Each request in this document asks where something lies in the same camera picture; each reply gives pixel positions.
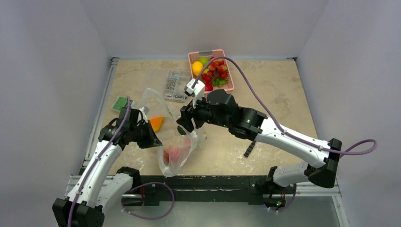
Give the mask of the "red fake grape bunch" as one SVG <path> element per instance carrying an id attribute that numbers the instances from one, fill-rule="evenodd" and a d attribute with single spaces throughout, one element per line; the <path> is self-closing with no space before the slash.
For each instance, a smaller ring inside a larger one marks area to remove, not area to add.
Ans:
<path id="1" fill-rule="evenodd" d="M 204 72 L 200 77 L 200 79 L 204 83 L 210 83 L 210 84 L 212 84 L 211 82 L 216 78 L 222 78 L 222 79 L 229 78 L 228 66 L 224 59 L 214 60 L 208 66 L 208 68 L 204 70 Z"/>

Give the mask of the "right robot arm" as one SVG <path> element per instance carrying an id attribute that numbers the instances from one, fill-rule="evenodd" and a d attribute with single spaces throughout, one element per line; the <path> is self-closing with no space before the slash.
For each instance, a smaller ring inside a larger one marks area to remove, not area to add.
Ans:
<path id="1" fill-rule="evenodd" d="M 340 140 L 318 140 L 286 127 L 280 131 L 272 118 L 255 109 L 240 107 L 222 89 L 212 91 L 207 97 L 188 88 L 185 94 L 194 99 L 181 108 L 177 123 L 187 131 L 199 129 L 204 123 L 217 125 L 227 128 L 237 138 L 269 144 L 302 159 L 298 165 L 270 169 L 265 180 L 270 192 L 306 181 L 323 188 L 334 187 L 340 159 L 338 151 L 342 147 Z"/>

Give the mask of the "clear plastic bag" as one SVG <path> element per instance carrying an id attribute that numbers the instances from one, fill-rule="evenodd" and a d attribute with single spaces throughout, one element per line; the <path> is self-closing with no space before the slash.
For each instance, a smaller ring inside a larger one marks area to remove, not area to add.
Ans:
<path id="1" fill-rule="evenodd" d="M 194 129 L 188 132 L 180 126 L 176 120 L 181 116 L 182 104 L 166 101 L 160 92 L 152 88 L 144 89 L 136 107 L 148 109 L 148 120 L 163 117 L 159 130 L 155 132 L 162 142 L 162 146 L 157 148 L 157 161 L 164 176 L 177 175 L 191 153 L 206 139 L 205 131 Z"/>

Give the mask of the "yellow fake lemon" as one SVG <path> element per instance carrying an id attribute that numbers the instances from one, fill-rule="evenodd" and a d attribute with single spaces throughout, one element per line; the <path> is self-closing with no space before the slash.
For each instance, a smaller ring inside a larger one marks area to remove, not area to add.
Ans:
<path id="1" fill-rule="evenodd" d="M 191 70 L 192 70 L 193 76 L 197 77 L 199 75 L 199 73 L 202 71 L 202 69 L 203 69 L 203 64 L 200 61 L 194 61 L 191 64 Z"/>

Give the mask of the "red fake apple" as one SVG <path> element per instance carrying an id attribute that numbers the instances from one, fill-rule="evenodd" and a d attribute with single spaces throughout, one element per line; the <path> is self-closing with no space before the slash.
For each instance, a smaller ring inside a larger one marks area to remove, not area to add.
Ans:
<path id="1" fill-rule="evenodd" d="M 205 84 L 205 92 L 213 91 L 214 88 L 210 83 Z"/>

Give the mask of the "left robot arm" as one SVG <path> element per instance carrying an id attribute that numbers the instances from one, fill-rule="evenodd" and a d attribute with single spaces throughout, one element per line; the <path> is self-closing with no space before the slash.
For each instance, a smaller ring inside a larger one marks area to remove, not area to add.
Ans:
<path id="1" fill-rule="evenodd" d="M 139 170 L 130 167 L 120 168 L 113 180 L 104 184 L 112 165 L 131 142 L 136 142 L 140 148 L 162 144 L 150 122 L 123 123 L 113 119 L 100 131 L 95 153 L 78 182 L 64 199 L 56 199 L 53 203 L 58 226 L 101 227 L 106 211 L 123 193 L 140 190 Z"/>

